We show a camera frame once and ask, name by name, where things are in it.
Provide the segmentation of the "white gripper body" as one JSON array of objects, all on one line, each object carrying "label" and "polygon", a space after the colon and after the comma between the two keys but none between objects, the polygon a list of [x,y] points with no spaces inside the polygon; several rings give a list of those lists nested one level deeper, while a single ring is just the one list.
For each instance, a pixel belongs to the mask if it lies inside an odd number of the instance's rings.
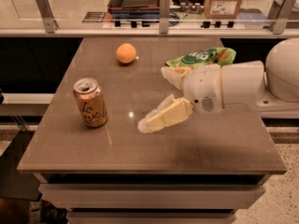
[{"label": "white gripper body", "polygon": [[195,113],[220,113],[223,110],[221,67],[211,64],[193,69],[183,78],[182,92]]}]

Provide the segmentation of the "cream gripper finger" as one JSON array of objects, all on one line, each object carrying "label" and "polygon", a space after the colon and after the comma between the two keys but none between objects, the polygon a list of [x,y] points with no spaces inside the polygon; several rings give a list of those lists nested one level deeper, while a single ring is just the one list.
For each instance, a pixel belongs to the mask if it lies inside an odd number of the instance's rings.
[{"label": "cream gripper finger", "polygon": [[183,79],[192,71],[190,67],[162,67],[163,77],[177,89],[181,89]]},{"label": "cream gripper finger", "polygon": [[137,129],[142,133],[157,132],[185,121],[192,113],[192,103],[188,99],[171,94],[138,122]]}]

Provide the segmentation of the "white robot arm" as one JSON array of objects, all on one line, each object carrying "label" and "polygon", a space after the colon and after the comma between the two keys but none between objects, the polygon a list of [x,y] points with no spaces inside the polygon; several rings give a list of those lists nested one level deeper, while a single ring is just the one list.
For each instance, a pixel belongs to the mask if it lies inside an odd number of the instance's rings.
[{"label": "white robot arm", "polygon": [[138,122],[142,133],[176,125],[193,113],[216,114],[244,106],[263,118],[296,119],[299,104],[299,39],[276,44],[266,61],[222,64],[216,61],[198,67],[179,62],[161,69],[163,77],[182,92],[166,97]]}]

